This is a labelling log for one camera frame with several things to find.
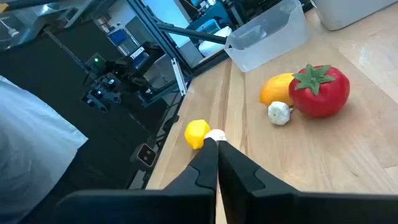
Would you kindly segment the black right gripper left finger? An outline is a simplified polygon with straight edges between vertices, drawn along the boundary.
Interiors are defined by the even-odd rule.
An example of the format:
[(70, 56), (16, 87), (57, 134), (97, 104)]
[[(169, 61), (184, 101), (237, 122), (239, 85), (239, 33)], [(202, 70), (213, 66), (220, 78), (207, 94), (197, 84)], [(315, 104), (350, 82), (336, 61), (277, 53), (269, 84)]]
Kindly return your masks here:
[(218, 171), (218, 146), (212, 138), (206, 138), (204, 145), (186, 168), (164, 189), (201, 187), (216, 190)]

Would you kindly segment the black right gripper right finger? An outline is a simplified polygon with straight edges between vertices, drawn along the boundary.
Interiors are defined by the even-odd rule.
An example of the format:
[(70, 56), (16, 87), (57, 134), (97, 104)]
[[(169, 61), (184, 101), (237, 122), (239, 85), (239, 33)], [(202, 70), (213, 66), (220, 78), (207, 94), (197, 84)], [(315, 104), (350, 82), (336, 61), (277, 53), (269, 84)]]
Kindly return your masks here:
[(295, 223), (298, 190), (226, 141), (218, 142), (218, 178), (228, 223)]

